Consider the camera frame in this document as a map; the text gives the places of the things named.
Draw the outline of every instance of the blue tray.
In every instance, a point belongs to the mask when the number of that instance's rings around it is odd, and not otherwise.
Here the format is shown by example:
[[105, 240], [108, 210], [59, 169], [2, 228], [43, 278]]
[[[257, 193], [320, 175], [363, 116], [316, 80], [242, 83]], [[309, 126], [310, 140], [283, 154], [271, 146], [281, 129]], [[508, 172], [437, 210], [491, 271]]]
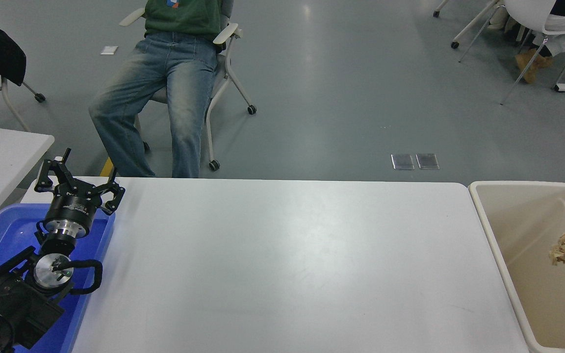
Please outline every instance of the blue tray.
[[[28, 246], [40, 248], [34, 232], [36, 223], [42, 221], [49, 210], [44, 203], [18, 203], [0, 211], [0, 265]], [[72, 260], [103, 260], [106, 253], [114, 215], [108, 217], [97, 211], [90, 234], [78, 240]], [[73, 276], [74, 287], [88, 287], [93, 283], [93, 273], [89, 269], [76, 269]], [[81, 320], [88, 302], [88, 295], [67, 295], [59, 303], [65, 309], [60, 319], [50, 328], [31, 350], [15, 346], [17, 353], [69, 353], [71, 352]]]

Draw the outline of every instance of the chair wheel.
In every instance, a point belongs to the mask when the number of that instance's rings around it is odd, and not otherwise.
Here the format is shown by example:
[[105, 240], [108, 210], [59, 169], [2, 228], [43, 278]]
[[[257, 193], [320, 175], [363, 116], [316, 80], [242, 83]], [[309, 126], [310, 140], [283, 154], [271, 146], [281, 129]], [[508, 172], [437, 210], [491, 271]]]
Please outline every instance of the chair wheel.
[[213, 172], [214, 172], [214, 171], [216, 171], [216, 170], [219, 169], [219, 167], [220, 167], [220, 166], [219, 166], [219, 162], [216, 161], [215, 159], [213, 159], [211, 162], [208, 163], [208, 167], [209, 167], [211, 170], [213, 170]]

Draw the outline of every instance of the person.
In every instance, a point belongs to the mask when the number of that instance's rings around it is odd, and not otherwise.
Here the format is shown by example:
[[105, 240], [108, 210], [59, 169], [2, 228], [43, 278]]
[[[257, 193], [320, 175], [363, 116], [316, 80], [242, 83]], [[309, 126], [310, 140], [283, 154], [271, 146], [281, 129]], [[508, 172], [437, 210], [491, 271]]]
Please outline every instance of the person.
[[134, 126], [151, 96], [167, 87], [174, 178], [197, 178], [200, 139], [213, 89], [222, 0], [148, 0], [144, 39], [88, 108], [123, 177], [154, 177]]
[[[552, 8], [551, 14], [546, 21], [546, 28], [551, 31], [563, 31], [565, 30], [565, 0], [557, 0]], [[533, 39], [532, 48], [522, 54], [515, 56], [516, 64], [522, 72], [529, 60], [536, 54], [538, 47], [542, 45], [544, 35], [542, 33], [536, 33], [535, 39]], [[527, 83], [533, 83], [536, 81], [536, 74], [538, 69], [545, 69], [552, 65], [552, 58], [559, 53], [565, 52], [565, 34], [559, 34], [556, 36], [549, 36], [549, 40], [545, 43], [544, 47], [540, 50], [540, 53], [532, 63], [531, 67], [525, 72], [523, 79]]]

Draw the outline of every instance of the brown boot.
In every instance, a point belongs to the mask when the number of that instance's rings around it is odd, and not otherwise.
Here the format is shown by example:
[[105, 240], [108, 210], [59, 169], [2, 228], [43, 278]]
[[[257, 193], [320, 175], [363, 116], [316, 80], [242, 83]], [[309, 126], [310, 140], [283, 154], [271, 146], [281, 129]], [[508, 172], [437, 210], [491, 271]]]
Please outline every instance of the brown boot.
[[[518, 64], [518, 69], [520, 69], [520, 72], [522, 72], [522, 70], [527, 67], [529, 60], [531, 60], [534, 54], [536, 54], [535, 48], [515, 56], [516, 63]], [[529, 67], [522, 78], [527, 81], [527, 83], [536, 82], [536, 73], [538, 73], [538, 69], [545, 69], [547, 67], [550, 67], [552, 64], [552, 57], [544, 57], [538, 54], [538, 57], [531, 64], [531, 67]]]

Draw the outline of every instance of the green sweatshirt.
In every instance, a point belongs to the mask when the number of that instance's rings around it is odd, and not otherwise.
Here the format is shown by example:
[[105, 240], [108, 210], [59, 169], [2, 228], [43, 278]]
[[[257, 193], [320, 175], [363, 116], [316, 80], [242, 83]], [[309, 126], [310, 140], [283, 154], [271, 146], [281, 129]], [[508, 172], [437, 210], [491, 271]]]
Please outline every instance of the green sweatshirt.
[[220, 32], [222, 0], [148, 0], [145, 34], [179, 32], [213, 40]]

